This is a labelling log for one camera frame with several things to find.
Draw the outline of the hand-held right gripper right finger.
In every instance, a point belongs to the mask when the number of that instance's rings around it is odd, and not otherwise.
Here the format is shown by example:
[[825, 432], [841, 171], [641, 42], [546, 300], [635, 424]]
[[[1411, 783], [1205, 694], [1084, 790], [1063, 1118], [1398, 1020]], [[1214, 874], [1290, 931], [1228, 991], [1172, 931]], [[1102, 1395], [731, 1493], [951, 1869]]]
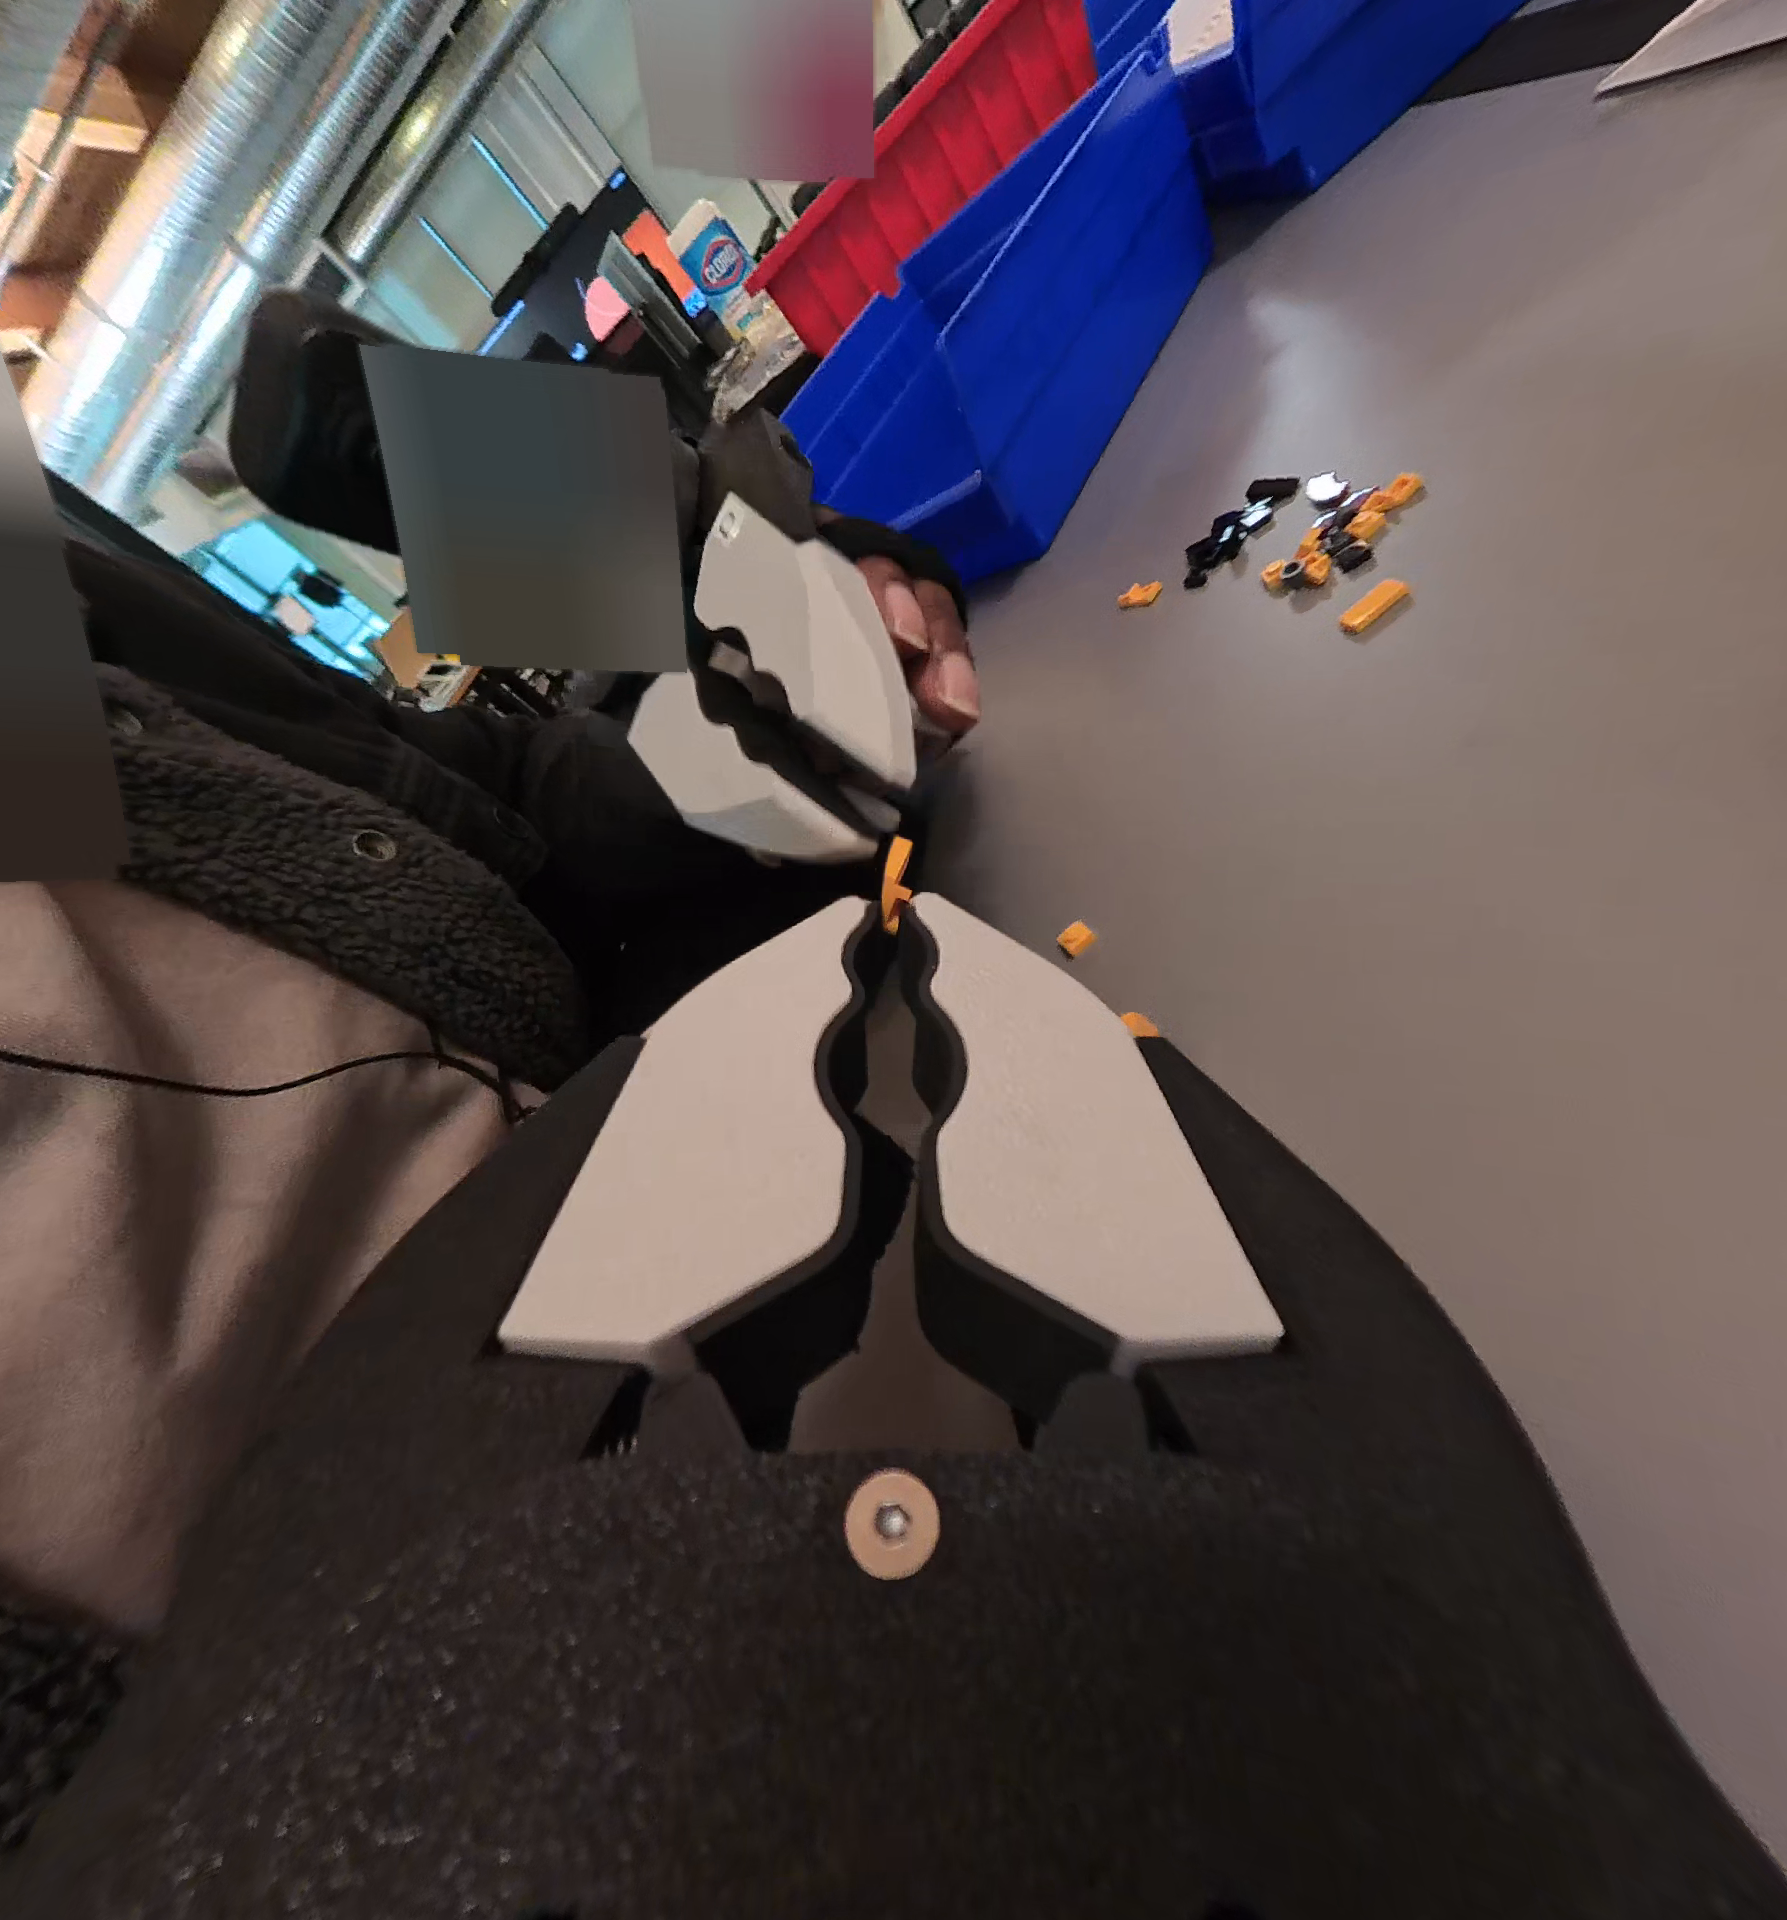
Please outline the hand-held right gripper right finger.
[[964, 1373], [1137, 1373], [1286, 1326], [1140, 1039], [947, 897], [903, 912], [928, 1106], [919, 1308]]

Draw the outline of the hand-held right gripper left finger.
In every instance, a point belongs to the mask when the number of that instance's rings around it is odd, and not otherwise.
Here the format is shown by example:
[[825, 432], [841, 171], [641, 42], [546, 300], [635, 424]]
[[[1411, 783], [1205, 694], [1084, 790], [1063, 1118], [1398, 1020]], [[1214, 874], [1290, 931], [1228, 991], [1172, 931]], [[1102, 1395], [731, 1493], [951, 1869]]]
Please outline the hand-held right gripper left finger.
[[864, 900], [839, 900], [645, 1033], [497, 1328], [501, 1353], [694, 1373], [709, 1337], [834, 1248], [850, 1128], [820, 1048], [861, 1010], [871, 929]]

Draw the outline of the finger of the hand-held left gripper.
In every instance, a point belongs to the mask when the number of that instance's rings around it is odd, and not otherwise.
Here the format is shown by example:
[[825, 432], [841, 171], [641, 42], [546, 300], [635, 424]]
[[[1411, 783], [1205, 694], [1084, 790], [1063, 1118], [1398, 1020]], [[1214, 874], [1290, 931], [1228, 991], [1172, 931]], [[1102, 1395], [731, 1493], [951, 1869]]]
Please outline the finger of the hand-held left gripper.
[[905, 822], [905, 790], [719, 672], [665, 672], [629, 749], [690, 830], [794, 867], [855, 867]]
[[820, 777], [874, 799], [916, 783], [916, 722], [899, 654], [858, 568], [793, 539], [728, 493], [702, 539], [690, 619], [697, 672], [733, 720]]

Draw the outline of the pile of black lego pieces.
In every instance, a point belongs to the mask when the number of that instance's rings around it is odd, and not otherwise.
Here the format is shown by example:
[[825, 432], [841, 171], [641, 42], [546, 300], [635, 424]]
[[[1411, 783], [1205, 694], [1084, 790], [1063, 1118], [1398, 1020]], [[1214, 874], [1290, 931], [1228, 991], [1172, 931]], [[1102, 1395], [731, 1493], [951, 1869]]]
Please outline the pile of black lego pieces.
[[1266, 475], [1247, 484], [1243, 507], [1231, 507], [1205, 536], [1183, 548], [1183, 590], [1202, 591], [1222, 565], [1238, 565], [1251, 539], [1266, 535], [1283, 507], [1302, 504], [1290, 498], [1302, 475]]

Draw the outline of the pile of orange lego pieces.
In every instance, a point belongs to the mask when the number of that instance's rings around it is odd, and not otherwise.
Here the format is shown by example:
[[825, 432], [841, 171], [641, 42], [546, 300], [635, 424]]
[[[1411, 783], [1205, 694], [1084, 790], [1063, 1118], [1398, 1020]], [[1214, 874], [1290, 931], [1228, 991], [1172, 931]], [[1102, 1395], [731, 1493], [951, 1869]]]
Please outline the pile of orange lego pieces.
[[1356, 488], [1334, 469], [1298, 482], [1290, 498], [1311, 507], [1311, 524], [1290, 556], [1261, 568], [1261, 590], [1272, 596], [1319, 591], [1338, 574], [1363, 572], [1376, 561], [1388, 522], [1424, 490], [1428, 478], [1418, 469], [1402, 469], [1379, 488]]

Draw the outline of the person's left hand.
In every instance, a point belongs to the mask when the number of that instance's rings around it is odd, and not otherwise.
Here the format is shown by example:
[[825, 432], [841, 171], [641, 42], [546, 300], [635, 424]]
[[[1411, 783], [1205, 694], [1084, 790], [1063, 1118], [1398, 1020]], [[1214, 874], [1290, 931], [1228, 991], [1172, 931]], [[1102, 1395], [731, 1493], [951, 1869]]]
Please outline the person's left hand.
[[818, 507], [820, 536], [850, 561], [903, 665], [922, 757], [941, 757], [977, 729], [980, 691], [968, 648], [967, 591], [928, 543], [871, 519]]

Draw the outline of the black monitor screen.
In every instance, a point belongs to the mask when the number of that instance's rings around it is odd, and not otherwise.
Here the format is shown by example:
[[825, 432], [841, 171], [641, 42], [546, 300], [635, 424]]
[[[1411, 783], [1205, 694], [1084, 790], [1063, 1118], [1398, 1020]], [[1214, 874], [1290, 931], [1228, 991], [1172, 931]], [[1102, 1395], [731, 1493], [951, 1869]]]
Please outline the black monitor screen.
[[491, 300], [494, 324], [477, 353], [526, 361], [546, 340], [574, 364], [593, 361], [587, 294], [606, 242], [626, 236], [641, 213], [651, 205], [625, 168], [613, 168], [587, 205], [567, 204]]

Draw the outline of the white wipes canister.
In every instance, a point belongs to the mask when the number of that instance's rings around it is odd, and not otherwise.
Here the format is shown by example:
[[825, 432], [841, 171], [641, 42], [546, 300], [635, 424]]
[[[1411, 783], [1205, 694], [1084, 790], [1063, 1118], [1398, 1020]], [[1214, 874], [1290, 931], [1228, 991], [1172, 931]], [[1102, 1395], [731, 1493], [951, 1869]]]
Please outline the white wipes canister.
[[668, 248], [697, 290], [699, 311], [733, 336], [749, 335], [754, 300], [745, 281], [754, 262], [719, 205], [709, 198], [694, 201], [680, 223], [668, 230]]

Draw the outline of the dark fleece jacket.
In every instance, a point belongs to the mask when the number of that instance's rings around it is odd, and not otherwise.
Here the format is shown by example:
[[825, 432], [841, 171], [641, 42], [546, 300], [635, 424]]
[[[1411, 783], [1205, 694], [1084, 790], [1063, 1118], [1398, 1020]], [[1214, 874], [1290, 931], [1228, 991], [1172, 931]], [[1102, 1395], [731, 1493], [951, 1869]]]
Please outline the dark fleece jacket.
[[[622, 1029], [880, 888], [880, 857], [794, 867], [690, 830], [606, 712], [425, 712], [258, 632], [178, 562], [82, 539], [63, 562], [129, 823], [98, 881], [304, 957], [491, 1064], [501, 1144]], [[0, 1869], [155, 1628], [0, 1577]]]

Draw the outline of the blue storage bin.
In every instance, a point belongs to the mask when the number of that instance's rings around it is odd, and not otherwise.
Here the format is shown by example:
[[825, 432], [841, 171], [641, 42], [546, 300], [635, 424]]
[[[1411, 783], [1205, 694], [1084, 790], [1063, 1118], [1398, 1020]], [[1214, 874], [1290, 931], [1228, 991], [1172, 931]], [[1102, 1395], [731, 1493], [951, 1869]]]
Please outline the blue storage bin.
[[787, 410], [826, 507], [967, 582], [1044, 556], [1214, 262], [1150, 33], [899, 268]]
[[1215, 204], [1306, 198], [1521, 4], [1174, 4], [1172, 75]]

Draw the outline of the red storage bin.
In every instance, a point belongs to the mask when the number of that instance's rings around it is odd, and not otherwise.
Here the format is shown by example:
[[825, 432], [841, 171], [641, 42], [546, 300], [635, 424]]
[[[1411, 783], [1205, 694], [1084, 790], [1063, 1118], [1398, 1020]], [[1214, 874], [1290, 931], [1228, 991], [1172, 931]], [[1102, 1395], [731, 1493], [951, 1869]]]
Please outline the red storage bin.
[[874, 133], [874, 175], [834, 181], [761, 258], [800, 346], [831, 353], [874, 295], [1098, 81], [1084, 4], [983, 4]]

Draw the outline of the white paper sheet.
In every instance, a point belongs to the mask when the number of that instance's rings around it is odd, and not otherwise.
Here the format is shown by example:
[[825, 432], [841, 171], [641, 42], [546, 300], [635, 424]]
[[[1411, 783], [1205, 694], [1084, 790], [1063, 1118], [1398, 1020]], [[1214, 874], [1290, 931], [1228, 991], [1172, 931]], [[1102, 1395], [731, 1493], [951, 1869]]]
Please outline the white paper sheet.
[[1692, 4], [1597, 88], [1597, 100], [1656, 84], [1787, 42], [1787, 4]]

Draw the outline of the silver ventilation duct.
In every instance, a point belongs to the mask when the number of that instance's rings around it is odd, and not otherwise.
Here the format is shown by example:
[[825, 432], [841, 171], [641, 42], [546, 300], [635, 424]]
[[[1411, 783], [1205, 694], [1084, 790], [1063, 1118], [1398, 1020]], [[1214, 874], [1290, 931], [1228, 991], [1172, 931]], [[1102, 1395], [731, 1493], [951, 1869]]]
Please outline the silver ventilation duct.
[[449, 147], [468, 133], [549, 4], [459, 4], [407, 102], [378, 133], [366, 165], [322, 236], [352, 285], [366, 281]]
[[454, 4], [223, 4], [24, 398], [40, 465], [133, 519], [243, 324], [403, 108]]

